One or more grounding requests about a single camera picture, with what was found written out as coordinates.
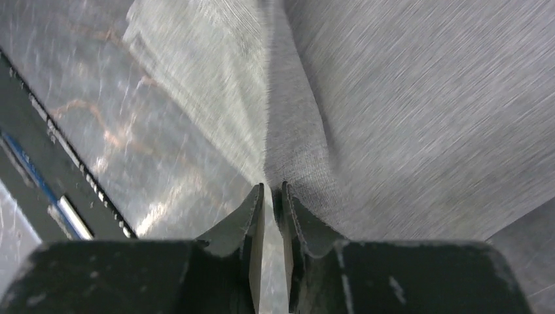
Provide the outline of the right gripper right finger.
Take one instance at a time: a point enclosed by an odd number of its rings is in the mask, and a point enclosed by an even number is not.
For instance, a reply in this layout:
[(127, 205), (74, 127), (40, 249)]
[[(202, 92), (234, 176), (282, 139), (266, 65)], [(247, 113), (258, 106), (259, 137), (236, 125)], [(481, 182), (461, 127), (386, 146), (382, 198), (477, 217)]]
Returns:
[(281, 186), (281, 235), (289, 312), (330, 313), (341, 287), (333, 249), (345, 237), (303, 205), (288, 182)]

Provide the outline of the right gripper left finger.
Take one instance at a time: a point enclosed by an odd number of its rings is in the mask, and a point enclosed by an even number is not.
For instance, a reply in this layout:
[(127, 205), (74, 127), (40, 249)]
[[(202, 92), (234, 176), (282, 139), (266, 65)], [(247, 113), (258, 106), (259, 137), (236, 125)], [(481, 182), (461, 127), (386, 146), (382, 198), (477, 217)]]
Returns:
[(258, 313), (264, 185), (195, 241), (195, 312)]

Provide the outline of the grey cloth napkin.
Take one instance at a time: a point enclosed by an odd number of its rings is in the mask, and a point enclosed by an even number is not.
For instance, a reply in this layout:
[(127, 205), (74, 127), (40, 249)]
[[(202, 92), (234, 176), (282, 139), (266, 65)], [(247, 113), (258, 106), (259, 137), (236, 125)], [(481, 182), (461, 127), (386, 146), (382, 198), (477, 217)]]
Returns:
[(135, 1), (127, 21), (252, 183), (348, 237), (489, 241), (554, 312), (553, 1)]

